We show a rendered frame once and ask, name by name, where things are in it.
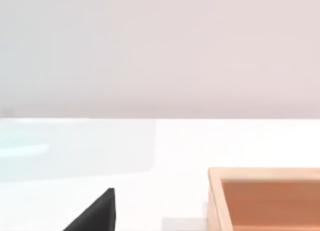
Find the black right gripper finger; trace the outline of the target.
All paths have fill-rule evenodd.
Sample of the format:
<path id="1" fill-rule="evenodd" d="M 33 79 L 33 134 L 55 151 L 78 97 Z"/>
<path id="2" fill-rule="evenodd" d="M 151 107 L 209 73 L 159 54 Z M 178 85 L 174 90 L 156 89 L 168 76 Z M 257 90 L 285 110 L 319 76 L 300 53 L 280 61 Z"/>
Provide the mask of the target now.
<path id="1" fill-rule="evenodd" d="M 108 188 L 62 231 L 115 231 L 115 189 Z"/>

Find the shallow salmon-coloured box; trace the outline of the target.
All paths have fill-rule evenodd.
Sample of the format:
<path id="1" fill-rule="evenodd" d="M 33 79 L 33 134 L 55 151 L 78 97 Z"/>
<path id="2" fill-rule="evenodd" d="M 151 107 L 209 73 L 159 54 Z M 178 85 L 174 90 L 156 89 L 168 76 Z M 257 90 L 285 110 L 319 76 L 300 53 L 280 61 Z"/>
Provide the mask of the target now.
<path id="1" fill-rule="evenodd" d="M 207 231 L 320 231 L 320 168 L 210 167 Z"/>

